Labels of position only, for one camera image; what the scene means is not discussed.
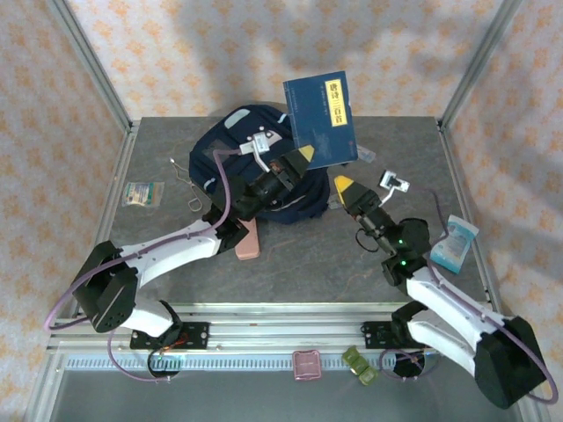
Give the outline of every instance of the navy backpack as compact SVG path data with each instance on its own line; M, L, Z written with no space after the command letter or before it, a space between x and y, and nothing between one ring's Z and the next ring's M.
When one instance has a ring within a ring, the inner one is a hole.
M245 105L231 112L214 125L194 146L190 153L190 179L207 193L215 191L221 180L213 158L214 149L238 149L247 137L264 130L275 132L281 139L260 157L264 163L295 148L289 117L269 105ZM242 176L252 183L263 170L252 154L223 157L227 176ZM327 209L330 186L326 168L307 171L303 180L290 193L285 193L258 214L258 217L283 224L306 218L320 217Z

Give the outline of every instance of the aluminum frame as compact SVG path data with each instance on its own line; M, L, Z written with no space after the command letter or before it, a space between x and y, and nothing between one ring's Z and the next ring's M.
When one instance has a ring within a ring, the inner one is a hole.
M94 244L99 244L109 239L113 218L115 217L115 212L120 203L121 192L125 185L125 176L127 175L129 161L133 154L138 129L138 125L134 123L134 126L127 131L121 141L120 152L113 167L113 179L107 188L106 203L98 225L98 232L96 233Z
M494 15L491 25L486 31L485 37L477 47L477 51L473 56L467 70L465 71L459 85L454 91L450 102L446 106L443 116L440 118L443 127L449 127L457 116L457 112L465 100L469 97L473 86L479 79L479 76L486 66L489 57L494 49L502 40L502 35L507 29L510 22L523 0L504 0L499 7L496 15Z
M361 326L365 321L391 320L391 313L404 303L216 303L172 305L180 318L211 322L208 349L172 355L246 356L287 355L316 348L321 354L341 355L351 345L364 345ZM58 319L63 324L69 319ZM116 357L131 351L131 330L116 330L112 350ZM86 353L106 357L107 334L89 324L55 331L33 388L25 421L50 420L69 356ZM360 353L369 352L358 346Z
M83 63L86 71L91 76L100 96L109 107L115 121L124 131L131 127L131 119L121 103L117 91L114 89L109 76L104 71L98 56L88 41L84 29L66 0L43 0L53 12L61 28L69 37L70 44L75 49L78 58Z

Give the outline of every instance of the book cover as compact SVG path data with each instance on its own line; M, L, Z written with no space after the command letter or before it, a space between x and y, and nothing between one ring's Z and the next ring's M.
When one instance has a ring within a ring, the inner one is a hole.
M309 169L358 159L345 72L287 81L283 88L296 148L315 148Z

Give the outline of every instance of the gray table surface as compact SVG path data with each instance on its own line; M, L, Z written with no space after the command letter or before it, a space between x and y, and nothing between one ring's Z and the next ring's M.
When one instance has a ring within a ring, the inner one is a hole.
M520 422L517 406L490 404L460 366L416 382L379 375L365 387L349 371L296 382L291 372L192 372L170 384L117 371L66 371L52 422Z
M165 235L194 222L208 209L189 210L187 202L193 194L175 178L169 159L187 167L194 143L218 120L141 121L126 181L165 182L164 197L157 208L119 207L110 236L114 244L137 244ZM346 175L384 195L377 182L383 170L393 170L411 183L437 190L445 215L462 216L434 119L357 117L354 124L358 144L375 151L377 159L333 167L331 177ZM396 193L385 209L397 222L406 217L427 220L432 238L442 232L428 193L413 189ZM290 226L259 221L259 258L239 261L234 251L227 251L195 261L152 281L142 289L143 295L173 303L405 302L406 297L389 286L381 272L384 254L368 253L355 243L358 228L343 209ZM442 273L472 298L485 300L472 251L459 275Z

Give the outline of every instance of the patterned wallpaper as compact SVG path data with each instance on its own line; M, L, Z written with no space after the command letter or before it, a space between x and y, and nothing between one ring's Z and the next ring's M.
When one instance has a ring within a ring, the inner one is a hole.
M0 420L20 420L43 318L86 258L122 133L45 0L0 2Z
M563 389L563 10L524 2L451 130L501 296ZM563 399L552 408L563 420Z
M501 0L69 0L133 119L344 69L357 115L441 115Z

